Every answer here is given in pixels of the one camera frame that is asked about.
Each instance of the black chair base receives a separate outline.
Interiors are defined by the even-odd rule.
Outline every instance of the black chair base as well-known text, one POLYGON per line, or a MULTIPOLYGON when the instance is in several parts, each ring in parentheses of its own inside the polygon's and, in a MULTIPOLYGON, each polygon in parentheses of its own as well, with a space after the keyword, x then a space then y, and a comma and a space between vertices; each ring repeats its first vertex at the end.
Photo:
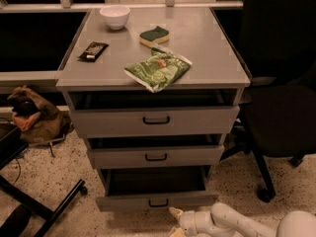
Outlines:
POLYGON ((60 203, 58 208, 55 211, 52 211, 42 203, 36 201, 32 197, 12 186, 0 175, 0 190, 20 202, 29 211, 37 214, 45 220, 45 224, 35 235, 36 237, 44 236, 44 234, 49 230, 50 226, 56 221, 59 215, 63 212, 67 205, 71 203, 71 201, 79 192, 82 195, 87 193, 87 189, 84 187, 84 185, 85 182, 83 180, 79 180, 79 182, 73 187, 65 199, 60 203))
POLYGON ((304 154, 302 154, 300 156, 295 156, 295 157, 291 158, 288 162, 290 165, 292 165, 294 168, 296 168, 303 162, 304 156, 305 156, 304 154))
POLYGON ((20 204, 0 227, 0 236, 19 237, 27 227, 32 212, 20 204))
POLYGON ((271 199, 276 196, 276 190, 269 174, 264 156, 260 153, 256 153, 255 146, 251 143, 251 139, 243 130, 242 124, 240 122, 235 122, 234 127, 232 128, 232 134, 236 136, 235 145, 224 151, 220 161, 223 161, 239 152, 249 154, 252 151, 267 187, 266 189, 258 188, 257 197, 263 202, 270 202, 271 199))
MULTIPOLYGON (((6 154, 6 157, 1 159, 0 170, 4 168, 10 161, 15 159, 22 152, 24 152, 27 148, 28 143, 26 141, 22 139, 13 140, 12 145, 1 152, 3 153, 3 155, 6 154)), ((71 203, 71 201, 79 192, 83 196, 87 194, 88 191, 84 185, 85 182, 83 180, 79 180, 78 183, 69 192, 69 194, 65 197, 65 199, 60 203, 58 208, 55 211, 52 211, 42 203, 38 202, 34 198, 28 196, 24 192, 11 185, 0 175, 0 190, 2 190, 5 194, 9 195, 13 199, 17 200, 27 210, 31 211, 34 214, 37 214, 45 220, 45 223, 35 235, 36 237, 44 236, 50 226, 56 221, 59 215, 63 212, 67 205, 71 203)))

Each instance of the sponge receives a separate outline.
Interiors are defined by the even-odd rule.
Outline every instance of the sponge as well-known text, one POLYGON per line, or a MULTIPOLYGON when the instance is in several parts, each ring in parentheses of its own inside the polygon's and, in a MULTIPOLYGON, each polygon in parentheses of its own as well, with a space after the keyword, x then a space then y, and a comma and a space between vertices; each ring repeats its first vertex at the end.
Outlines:
POLYGON ((162 43, 169 39, 169 31, 161 27, 146 31, 140 34, 139 41, 148 47, 152 47, 154 43, 162 43))

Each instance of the black office chair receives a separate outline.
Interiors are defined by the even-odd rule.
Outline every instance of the black office chair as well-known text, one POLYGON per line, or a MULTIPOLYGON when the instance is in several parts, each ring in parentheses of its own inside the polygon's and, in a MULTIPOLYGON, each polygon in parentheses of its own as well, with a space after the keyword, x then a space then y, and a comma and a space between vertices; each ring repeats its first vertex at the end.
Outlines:
POLYGON ((296 167, 316 153, 315 79, 308 87, 297 85, 316 67, 316 0, 245 0, 239 38, 253 80, 275 80, 246 89, 250 103, 240 105, 232 130, 236 145, 221 160, 253 151, 267 186, 258 197, 269 202, 276 191, 264 156, 292 157, 296 167))
POLYGON ((315 60, 315 40, 316 0, 244 1, 236 48, 253 84, 269 77, 281 85, 302 76, 315 60))
MULTIPOLYGON (((20 139, 20 136, 21 132, 15 125, 8 122, 0 123, 0 170, 28 149, 28 143, 20 139)), ((35 236, 44 236, 74 197, 79 192, 83 195, 87 193, 84 184, 85 182, 83 180, 79 180, 58 208, 52 211, 42 203, 11 185, 0 175, 0 190, 21 204, 9 216, 3 226, 0 226, 0 234, 10 237, 19 236, 21 231, 24 230, 24 227, 27 226, 31 213, 34 213, 45 220, 45 223, 35 236)))

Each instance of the green plastic bag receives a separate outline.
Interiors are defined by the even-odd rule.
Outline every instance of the green plastic bag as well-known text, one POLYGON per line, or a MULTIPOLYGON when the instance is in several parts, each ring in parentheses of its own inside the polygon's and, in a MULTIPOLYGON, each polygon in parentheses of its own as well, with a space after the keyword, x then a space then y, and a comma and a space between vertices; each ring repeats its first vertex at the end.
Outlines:
POLYGON ((159 44, 151 48, 151 55, 146 61, 132 64, 124 71, 152 93, 165 89, 192 66, 188 59, 159 44))

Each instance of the chair backrest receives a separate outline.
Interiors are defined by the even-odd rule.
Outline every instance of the chair backrest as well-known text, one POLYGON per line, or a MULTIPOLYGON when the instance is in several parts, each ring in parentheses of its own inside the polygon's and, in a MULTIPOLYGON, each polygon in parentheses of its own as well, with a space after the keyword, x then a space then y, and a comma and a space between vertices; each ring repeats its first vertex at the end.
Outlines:
POLYGON ((255 77, 298 78, 316 60, 316 0, 245 0, 238 49, 255 77))

